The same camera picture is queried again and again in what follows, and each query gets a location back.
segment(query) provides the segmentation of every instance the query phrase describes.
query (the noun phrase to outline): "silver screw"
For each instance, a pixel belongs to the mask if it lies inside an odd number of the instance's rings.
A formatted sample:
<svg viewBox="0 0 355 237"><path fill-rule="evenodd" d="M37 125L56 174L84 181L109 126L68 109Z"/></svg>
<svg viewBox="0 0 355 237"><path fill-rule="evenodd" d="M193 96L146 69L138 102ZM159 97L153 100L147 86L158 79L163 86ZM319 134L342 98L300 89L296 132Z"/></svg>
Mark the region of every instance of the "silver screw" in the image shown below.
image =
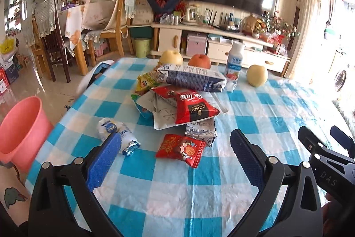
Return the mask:
<svg viewBox="0 0 355 237"><path fill-rule="evenodd" d="M271 157L269 157L269 162L270 162L271 164L276 164L276 163L278 162L278 160L277 160L276 157L271 156Z"/></svg>
<svg viewBox="0 0 355 237"><path fill-rule="evenodd" d="M47 169L47 168L49 168L49 166L50 166L50 163L49 163L49 162L44 162L44 163L42 164L42 168L43 168L43 169Z"/></svg>
<svg viewBox="0 0 355 237"><path fill-rule="evenodd" d="M78 157L74 160L74 164L80 165L82 162L84 162L84 159L82 157Z"/></svg>
<svg viewBox="0 0 355 237"><path fill-rule="evenodd" d="M311 166L311 164L308 163L308 162L306 162L306 161L303 161L303 162L302 162L302 165L303 165L303 167L305 167L305 168L309 168L309 167Z"/></svg>

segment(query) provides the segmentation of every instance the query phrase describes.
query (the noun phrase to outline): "checkered tablecloth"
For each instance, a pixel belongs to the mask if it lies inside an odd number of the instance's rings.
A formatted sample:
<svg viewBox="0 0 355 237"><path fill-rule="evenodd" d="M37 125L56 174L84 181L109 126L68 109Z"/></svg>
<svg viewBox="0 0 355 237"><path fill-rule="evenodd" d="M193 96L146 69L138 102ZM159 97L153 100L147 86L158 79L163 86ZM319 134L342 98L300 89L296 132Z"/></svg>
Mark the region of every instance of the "checkered tablecloth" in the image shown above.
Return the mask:
<svg viewBox="0 0 355 237"><path fill-rule="evenodd" d="M110 117L125 122L142 144L132 156L117 156L102 186L94 190L123 235L220 237L231 232L258 193L230 147L230 133L235 128L240 128L266 155L288 164L298 165L309 158L297 139L302 125L307 125L329 148L345 153L330 137L329 130L337 125L345 133L350 132L330 101L272 74L265 85L253 88L242 71L233 93L217 93L229 111L216 118L218 137L212 148L205 148L198 168L192 169L178 160L155 158L165 134L183 135L185 131L185 126L154 130L152 120L144 119L131 100L137 76L156 64L157 60L124 58L96 80L44 143L26 180L29 191L33 190L43 162L68 164L100 145L97 123ZM272 225L285 189L264 228ZM71 190L65 190L78 223L88 228Z"/></svg>

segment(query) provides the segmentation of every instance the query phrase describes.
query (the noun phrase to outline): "pink trash bin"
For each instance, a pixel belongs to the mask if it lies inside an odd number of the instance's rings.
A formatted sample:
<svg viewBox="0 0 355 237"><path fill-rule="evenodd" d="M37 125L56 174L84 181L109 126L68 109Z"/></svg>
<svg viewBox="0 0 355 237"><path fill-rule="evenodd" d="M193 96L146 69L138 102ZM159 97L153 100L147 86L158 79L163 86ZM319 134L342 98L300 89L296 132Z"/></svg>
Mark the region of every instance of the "pink trash bin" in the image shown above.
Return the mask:
<svg viewBox="0 0 355 237"><path fill-rule="evenodd" d="M0 161L12 162L28 172L52 129L40 98L33 96L20 101L0 125Z"/></svg>

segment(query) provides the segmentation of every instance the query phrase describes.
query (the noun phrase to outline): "drawer handle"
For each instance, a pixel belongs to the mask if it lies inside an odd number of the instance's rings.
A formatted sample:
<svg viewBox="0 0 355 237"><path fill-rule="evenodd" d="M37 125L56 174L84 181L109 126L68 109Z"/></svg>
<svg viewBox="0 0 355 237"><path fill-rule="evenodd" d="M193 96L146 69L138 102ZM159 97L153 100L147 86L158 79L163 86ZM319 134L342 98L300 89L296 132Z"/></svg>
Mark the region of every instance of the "drawer handle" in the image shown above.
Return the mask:
<svg viewBox="0 0 355 237"><path fill-rule="evenodd" d="M178 47L178 36L175 35L174 36L174 48L177 48Z"/></svg>

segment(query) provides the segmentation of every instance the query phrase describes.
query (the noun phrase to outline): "red and black package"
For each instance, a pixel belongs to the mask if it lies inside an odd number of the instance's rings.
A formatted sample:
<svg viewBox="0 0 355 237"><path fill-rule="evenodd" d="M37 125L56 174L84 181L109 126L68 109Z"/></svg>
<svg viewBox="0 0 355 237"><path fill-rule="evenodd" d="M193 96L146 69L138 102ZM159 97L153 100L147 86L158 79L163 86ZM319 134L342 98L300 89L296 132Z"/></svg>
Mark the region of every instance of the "red and black package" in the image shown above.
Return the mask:
<svg viewBox="0 0 355 237"><path fill-rule="evenodd" d="M205 146L204 141L166 134L156 157L178 159L186 162L192 168L197 168Z"/></svg>
<svg viewBox="0 0 355 237"><path fill-rule="evenodd" d="M219 110L212 107L201 95L189 89L175 86L162 86L153 89L156 94L176 106L176 125L210 119L219 115Z"/></svg>

